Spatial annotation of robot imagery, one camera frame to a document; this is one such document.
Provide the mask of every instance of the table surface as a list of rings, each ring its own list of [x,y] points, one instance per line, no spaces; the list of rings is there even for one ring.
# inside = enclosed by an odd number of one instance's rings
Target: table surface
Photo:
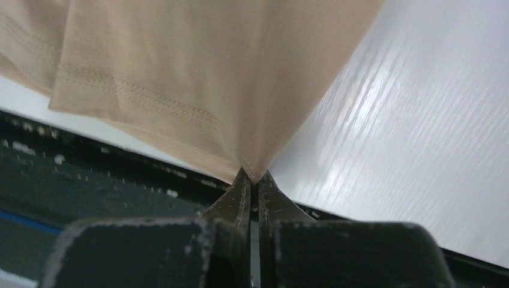
[[[293,200],[422,224],[509,268],[509,2],[389,0],[271,173]],[[195,170],[0,78],[0,109]]]

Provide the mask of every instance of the blue cable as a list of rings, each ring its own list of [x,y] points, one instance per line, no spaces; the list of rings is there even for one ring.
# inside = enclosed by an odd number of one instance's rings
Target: blue cable
[[[62,232],[62,229],[55,228],[55,227],[52,227],[52,226],[49,226],[46,224],[42,224],[42,223],[36,222],[34,220],[30,220],[28,218],[21,217],[21,216],[18,216],[18,215],[9,213],[9,212],[5,212],[2,210],[0,210],[0,219],[5,219],[7,221],[11,221],[11,222],[15,222],[15,223],[25,225],[25,226],[28,226],[31,228],[35,228],[37,230],[41,230],[41,231],[44,231],[46,233],[53,234],[53,235],[58,235]]]

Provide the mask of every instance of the blue stripe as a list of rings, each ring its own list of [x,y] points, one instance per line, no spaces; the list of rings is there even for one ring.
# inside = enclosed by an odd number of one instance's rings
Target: blue stripe
[[[42,224],[42,223],[36,222],[34,220],[30,220],[28,218],[21,217],[21,216],[18,216],[18,215],[9,213],[9,212],[5,212],[2,210],[0,210],[0,219],[12,221],[12,222],[15,222],[15,223],[18,223],[21,225],[25,225],[25,226],[28,226],[31,228],[35,228],[37,230],[44,231],[49,234],[53,234],[53,235],[58,235],[62,232],[62,229],[52,227],[52,226],[49,226],[46,224]]]

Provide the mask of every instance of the beige fabric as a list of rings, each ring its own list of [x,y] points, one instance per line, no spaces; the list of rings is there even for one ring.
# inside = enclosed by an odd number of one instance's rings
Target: beige fabric
[[[241,166],[257,181],[382,4],[2,0],[0,68],[53,110],[107,121],[224,181]]]

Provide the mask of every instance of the blue line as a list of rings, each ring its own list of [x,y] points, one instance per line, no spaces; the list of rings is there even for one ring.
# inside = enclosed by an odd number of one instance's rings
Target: blue line
[[[21,225],[25,225],[25,226],[28,226],[31,228],[35,228],[37,230],[41,230],[41,231],[44,231],[46,233],[53,234],[53,235],[59,235],[62,232],[62,229],[55,228],[55,227],[52,227],[49,225],[45,225],[45,224],[36,222],[34,220],[30,220],[28,218],[14,215],[9,212],[2,211],[2,210],[0,210],[0,218],[5,219],[7,221],[15,222],[15,223],[18,223]]]

